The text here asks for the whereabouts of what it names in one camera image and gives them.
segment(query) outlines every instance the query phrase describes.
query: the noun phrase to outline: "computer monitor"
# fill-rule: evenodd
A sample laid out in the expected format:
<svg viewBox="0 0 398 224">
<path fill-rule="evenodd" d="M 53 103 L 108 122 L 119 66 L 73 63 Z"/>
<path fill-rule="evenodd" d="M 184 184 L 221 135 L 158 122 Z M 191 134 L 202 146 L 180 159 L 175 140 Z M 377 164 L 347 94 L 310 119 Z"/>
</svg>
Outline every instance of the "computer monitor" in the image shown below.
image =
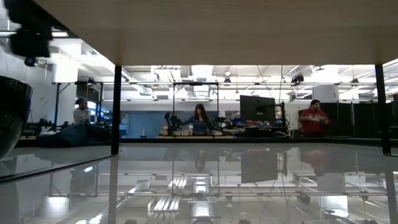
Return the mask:
<svg viewBox="0 0 398 224">
<path fill-rule="evenodd" d="M 241 119 L 275 123 L 275 99 L 260 96 L 240 96 Z"/>
</svg>

